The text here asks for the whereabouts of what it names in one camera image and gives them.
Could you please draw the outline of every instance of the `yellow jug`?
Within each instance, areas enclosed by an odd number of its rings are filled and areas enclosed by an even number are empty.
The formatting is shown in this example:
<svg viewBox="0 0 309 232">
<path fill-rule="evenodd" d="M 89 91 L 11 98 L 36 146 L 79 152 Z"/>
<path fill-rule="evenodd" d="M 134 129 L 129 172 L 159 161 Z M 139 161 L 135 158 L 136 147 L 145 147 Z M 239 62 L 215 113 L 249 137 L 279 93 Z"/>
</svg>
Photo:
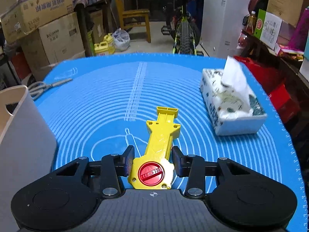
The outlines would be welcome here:
<svg viewBox="0 0 309 232">
<path fill-rule="evenodd" d="M 95 43 L 94 46 L 96 55 L 109 55 L 109 44 L 106 41 Z"/>
<path fill-rule="evenodd" d="M 114 38 L 112 37 L 112 33 L 108 33 L 104 36 L 104 41 L 106 41 L 109 44 L 109 54 L 115 53 L 115 43 Z"/>
</svg>

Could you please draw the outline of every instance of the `wooden chair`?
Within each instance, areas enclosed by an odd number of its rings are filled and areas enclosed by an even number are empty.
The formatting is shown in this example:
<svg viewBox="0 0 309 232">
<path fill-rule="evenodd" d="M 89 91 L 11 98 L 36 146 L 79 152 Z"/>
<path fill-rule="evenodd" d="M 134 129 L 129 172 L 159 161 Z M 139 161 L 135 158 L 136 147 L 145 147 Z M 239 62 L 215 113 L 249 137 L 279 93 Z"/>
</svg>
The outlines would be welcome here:
<svg viewBox="0 0 309 232">
<path fill-rule="evenodd" d="M 151 36 L 150 36 L 150 26 L 149 26 L 149 10 L 148 9 L 136 9 L 136 10 L 127 10 L 125 11 L 123 3 L 121 0 L 115 0 L 117 11 L 119 15 L 120 21 L 120 28 L 122 29 L 129 29 L 133 27 L 146 27 L 147 32 L 147 42 L 151 43 Z M 143 17 L 145 18 L 145 23 L 124 23 L 124 18 L 134 18 L 134 17 Z"/>
</svg>

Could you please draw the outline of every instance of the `yellow toy launcher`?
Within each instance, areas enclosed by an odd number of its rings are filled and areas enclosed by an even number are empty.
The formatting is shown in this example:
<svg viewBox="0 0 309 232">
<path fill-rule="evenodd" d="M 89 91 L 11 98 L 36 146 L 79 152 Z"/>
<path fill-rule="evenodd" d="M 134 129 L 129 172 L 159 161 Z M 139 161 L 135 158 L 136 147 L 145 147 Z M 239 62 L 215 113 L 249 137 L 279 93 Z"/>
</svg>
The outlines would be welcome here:
<svg viewBox="0 0 309 232">
<path fill-rule="evenodd" d="M 135 189 L 171 189 L 174 165 L 168 160 L 180 135 L 180 124 L 174 123 L 178 109 L 158 106 L 157 114 L 157 121 L 146 122 L 150 137 L 145 154 L 133 160 L 128 181 Z"/>
</svg>

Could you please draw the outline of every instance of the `clear plastic bottle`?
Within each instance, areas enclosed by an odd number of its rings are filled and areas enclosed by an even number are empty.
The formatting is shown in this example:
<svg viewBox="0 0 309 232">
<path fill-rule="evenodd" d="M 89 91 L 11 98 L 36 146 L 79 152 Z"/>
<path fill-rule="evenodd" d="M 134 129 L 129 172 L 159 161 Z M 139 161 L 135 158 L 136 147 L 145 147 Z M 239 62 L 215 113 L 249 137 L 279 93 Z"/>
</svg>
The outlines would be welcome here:
<svg viewBox="0 0 309 232">
<path fill-rule="evenodd" d="M 255 25 L 256 25 L 256 15 L 255 15 L 255 11 L 252 11 L 248 18 L 246 32 L 253 34 L 255 30 Z"/>
</svg>

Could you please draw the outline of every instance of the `chair seat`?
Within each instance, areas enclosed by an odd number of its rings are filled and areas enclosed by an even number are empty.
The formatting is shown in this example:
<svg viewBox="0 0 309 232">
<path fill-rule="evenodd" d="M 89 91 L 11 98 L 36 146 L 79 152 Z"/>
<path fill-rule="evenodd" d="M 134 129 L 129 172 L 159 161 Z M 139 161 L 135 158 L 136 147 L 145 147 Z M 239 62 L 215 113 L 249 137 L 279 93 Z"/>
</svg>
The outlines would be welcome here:
<svg viewBox="0 0 309 232">
<path fill-rule="evenodd" d="M 137 14 L 149 14 L 150 11 L 148 9 L 134 9 L 124 11 L 122 14 L 125 15 L 137 15 Z"/>
</svg>

